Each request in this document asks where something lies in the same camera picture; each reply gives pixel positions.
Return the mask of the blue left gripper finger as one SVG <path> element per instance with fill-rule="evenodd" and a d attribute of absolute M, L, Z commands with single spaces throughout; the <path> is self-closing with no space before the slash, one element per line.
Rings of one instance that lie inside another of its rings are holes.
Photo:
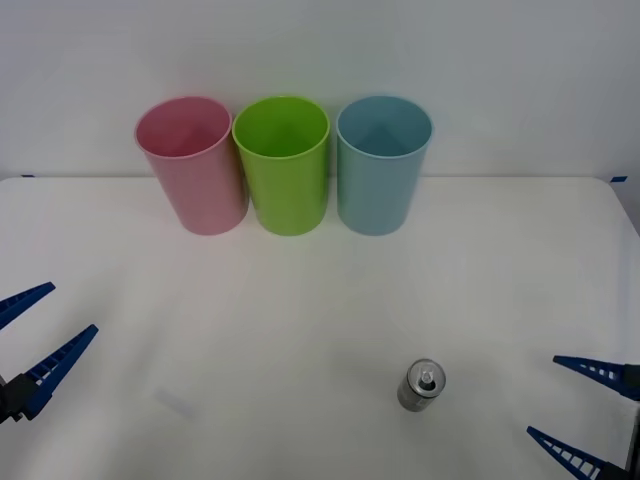
<path fill-rule="evenodd" d="M 89 325 L 31 369 L 7 383 L 7 418 L 33 420 L 99 332 Z"/>
<path fill-rule="evenodd" d="M 55 290 L 52 282 L 46 282 L 0 301 L 0 329 L 5 328 L 26 310 Z"/>

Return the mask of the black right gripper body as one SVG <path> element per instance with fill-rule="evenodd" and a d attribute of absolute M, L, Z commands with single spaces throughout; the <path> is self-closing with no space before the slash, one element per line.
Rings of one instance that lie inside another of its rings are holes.
<path fill-rule="evenodd" d="M 640 408 L 637 408 L 634 427 L 631 435 L 629 451 L 627 455 L 627 472 L 630 480 L 639 480 L 639 450 L 640 450 Z"/>

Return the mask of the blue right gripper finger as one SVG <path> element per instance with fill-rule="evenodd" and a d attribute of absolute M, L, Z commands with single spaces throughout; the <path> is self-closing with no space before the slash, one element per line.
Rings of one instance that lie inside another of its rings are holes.
<path fill-rule="evenodd" d="M 526 432 L 578 480 L 627 480 L 629 472 L 528 426 Z"/>
<path fill-rule="evenodd" d="M 621 396 L 639 400 L 639 365 L 555 355 L 553 362 L 606 386 Z"/>

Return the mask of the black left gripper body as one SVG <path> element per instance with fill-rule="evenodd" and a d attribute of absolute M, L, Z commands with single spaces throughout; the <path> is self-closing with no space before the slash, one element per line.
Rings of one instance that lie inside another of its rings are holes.
<path fill-rule="evenodd" d="M 10 381 L 1 378 L 1 422 L 9 418 L 15 422 L 20 420 L 20 376 Z"/>

